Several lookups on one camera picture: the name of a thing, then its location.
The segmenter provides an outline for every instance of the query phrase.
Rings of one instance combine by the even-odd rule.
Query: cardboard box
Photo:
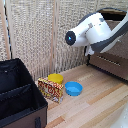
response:
[[[38,88],[42,92],[43,96],[58,102],[59,104],[63,100],[63,85],[54,83],[45,78],[38,79]]]

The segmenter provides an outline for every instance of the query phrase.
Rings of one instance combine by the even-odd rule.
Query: black bag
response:
[[[0,62],[0,128],[42,128],[48,103],[20,59]]]

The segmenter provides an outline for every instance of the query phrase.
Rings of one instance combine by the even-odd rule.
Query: blue dish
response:
[[[66,93],[70,96],[78,96],[80,95],[81,91],[83,90],[83,87],[81,84],[70,81],[65,84]]]

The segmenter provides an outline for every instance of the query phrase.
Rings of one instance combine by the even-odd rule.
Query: bamboo wall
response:
[[[65,34],[83,16],[99,8],[126,8],[127,0],[113,1],[6,0],[12,58],[20,58],[34,80],[85,64],[84,47],[68,46]],[[0,60],[9,59],[10,55],[9,42],[3,40],[3,23],[0,18]]]

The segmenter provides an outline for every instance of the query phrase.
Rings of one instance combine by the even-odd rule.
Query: black lens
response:
[[[68,45],[73,45],[76,41],[76,35],[73,31],[68,31],[65,36],[66,43]]]

